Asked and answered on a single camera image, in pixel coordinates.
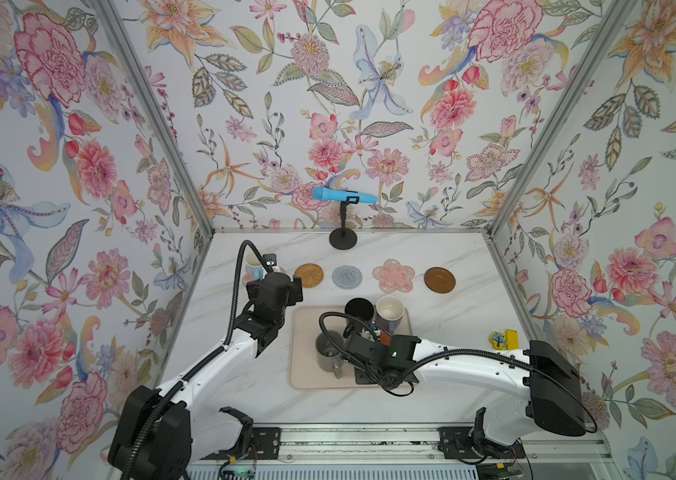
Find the black cup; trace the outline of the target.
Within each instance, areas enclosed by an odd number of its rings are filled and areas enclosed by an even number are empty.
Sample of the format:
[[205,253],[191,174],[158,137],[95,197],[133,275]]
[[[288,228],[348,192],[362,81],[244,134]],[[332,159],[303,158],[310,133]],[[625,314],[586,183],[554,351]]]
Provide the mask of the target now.
[[[353,298],[346,303],[344,307],[344,313],[346,315],[361,319],[368,325],[373,324],[375,316],[375,307],[371,301],[365,298]],[[363,328],[357,324],[355,321],[346,320],[346,327],[343,332],[343,337],[348,339],[350,335],[354,332],[363,332]]]

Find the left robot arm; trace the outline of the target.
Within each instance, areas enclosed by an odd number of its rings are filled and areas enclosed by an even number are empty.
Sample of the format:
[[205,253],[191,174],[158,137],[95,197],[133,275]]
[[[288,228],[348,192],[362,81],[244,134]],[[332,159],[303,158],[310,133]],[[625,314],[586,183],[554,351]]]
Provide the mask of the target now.
[[127,398],[108,462],[124,479],[181,479],[209,455],[239,459],[251,448],[253,419],[233,407],[211,412],[210,401],[277,338],[287,308],[303,300],[299,277],[273,272],[246,286],[249,301],[232,323],[232,336],[187,371]]

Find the light blue cup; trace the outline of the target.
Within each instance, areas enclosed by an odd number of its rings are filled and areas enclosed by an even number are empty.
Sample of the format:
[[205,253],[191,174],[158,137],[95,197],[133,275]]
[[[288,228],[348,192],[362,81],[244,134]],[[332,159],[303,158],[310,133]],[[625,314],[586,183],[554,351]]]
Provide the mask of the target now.
[[250,252],[246,255],[245,274],[253,275],[257,280],[262,280],[267,275],[266,265],[274,272],[283,272],[283,269],[278,265],[275,254],[272,254],[267,250],[261,250],[260,253],[261,258],[258,258],[254,252]]

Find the brown wooden round coaster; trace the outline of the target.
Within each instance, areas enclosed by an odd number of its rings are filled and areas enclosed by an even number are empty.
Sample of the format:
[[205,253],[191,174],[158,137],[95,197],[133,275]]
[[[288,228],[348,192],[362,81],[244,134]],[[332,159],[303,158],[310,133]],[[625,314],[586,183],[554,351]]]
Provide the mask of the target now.
[[454,274],[443,267],[429,268],[424,275],[424,282],[428,289],[438,294],[448,294],[457,285]]

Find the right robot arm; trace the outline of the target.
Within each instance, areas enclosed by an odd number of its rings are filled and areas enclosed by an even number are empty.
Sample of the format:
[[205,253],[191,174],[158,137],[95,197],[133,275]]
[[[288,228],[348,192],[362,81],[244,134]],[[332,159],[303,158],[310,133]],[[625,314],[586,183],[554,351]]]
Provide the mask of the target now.
[[578,370],[544,341],[532,340],[525,350],[488,351],[411,335],[394,335],[385,345],[354,333],[342,356],[389,393],[402,384],[438,381],[501,393],[478,409],[477,441],[510,446],[541,430],[581,437],[594,423],[583,404]]

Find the blue woven round coaster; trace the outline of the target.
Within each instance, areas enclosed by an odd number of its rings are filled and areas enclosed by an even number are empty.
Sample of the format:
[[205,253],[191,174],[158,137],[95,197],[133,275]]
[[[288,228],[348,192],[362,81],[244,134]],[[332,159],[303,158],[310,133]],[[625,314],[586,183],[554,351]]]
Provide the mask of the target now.
[[332,273],[333,283],[340,289],[352,290],[358,288],[363,282],[361,270],[355,266],[343,265],[337,267]]

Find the woven rattan round coaster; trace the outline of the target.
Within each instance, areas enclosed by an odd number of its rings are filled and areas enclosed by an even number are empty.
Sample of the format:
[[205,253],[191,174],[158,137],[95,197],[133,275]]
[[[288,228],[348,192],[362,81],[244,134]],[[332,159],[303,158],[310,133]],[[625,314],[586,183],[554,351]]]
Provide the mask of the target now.
[[295,276],[301,279],[304,288],[315,288],[323,282],[325,274],[321,266],[307,263],[296,268]]

